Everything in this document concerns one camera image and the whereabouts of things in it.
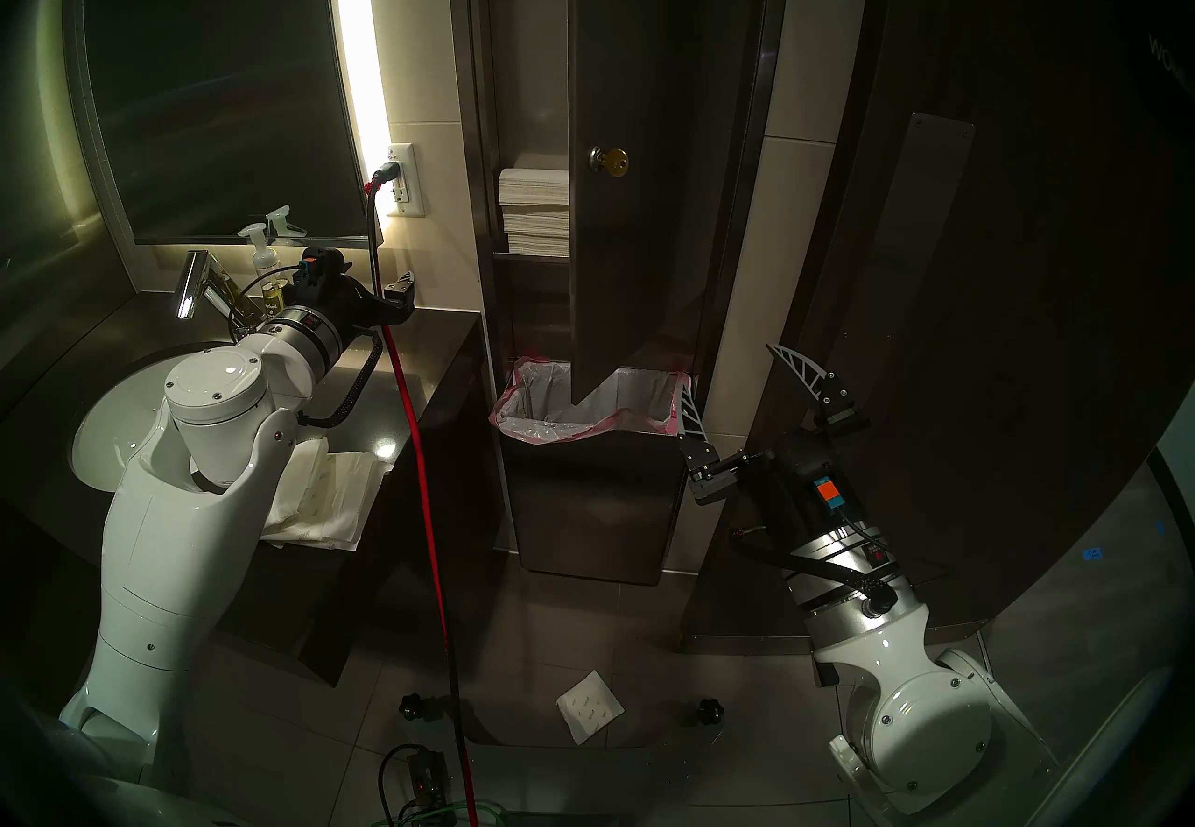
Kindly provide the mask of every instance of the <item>trash bag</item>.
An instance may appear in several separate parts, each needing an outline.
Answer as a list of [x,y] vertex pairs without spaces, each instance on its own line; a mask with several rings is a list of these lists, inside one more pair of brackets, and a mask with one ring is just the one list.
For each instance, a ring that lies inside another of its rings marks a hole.
[[521,357],[510,385],[490,414],[507,437],[528,445],[580,441],[606,431],[676,434],[681,388],[688,374],[620,367],[572,405],[570,366],[562,361]]

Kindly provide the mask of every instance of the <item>mirror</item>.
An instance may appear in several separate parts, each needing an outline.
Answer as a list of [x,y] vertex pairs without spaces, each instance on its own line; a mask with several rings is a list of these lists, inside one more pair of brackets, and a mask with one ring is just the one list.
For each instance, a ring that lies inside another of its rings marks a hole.
[[282,204],[307,241],[364,240],[330,0],[72,0],[67,29],[88,170],[134,241],[241,243]]

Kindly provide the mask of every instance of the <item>cabinet door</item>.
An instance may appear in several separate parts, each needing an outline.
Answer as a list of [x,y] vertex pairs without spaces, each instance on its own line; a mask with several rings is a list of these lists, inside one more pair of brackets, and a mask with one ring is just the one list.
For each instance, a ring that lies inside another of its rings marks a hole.
[[705,288],[749,4],[569,0],[574,402]]

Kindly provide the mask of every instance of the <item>electrical outlet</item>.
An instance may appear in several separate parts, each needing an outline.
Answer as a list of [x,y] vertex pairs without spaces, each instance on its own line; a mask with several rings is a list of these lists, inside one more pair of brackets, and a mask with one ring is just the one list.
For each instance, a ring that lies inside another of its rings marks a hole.
[[403,173],[394,178],[394,203],[386,210],[388,216],[425,216],[423,191],[419,190],[419,170],[415,165],[415,146],[396,142],[386,149],[386,158],[398,161]]

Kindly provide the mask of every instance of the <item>soap dispenser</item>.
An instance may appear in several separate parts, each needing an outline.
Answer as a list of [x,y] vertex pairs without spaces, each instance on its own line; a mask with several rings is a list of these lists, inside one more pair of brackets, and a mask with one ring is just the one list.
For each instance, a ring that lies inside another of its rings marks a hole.
[[298,226],[292,226],[288,216],[290,215],[290,206],[278,207],[272,213],[265,214],[265,221],[274,229],[274,235],[278,239],[281,245],[298,245],[294,239],[302,239],[307,237],[307,229],[299,228]]
[[282,299],[282,287],[286,281],[281,274],[276,277],[263,276],[278,268],[278,253],[265,244],[265,223],[255,222],[251,226],[245,226],[237,234],[247,238],[253,244],[253,271],[258,277],[262,277],[262,301],[270,316],[277,316],[286,305]]

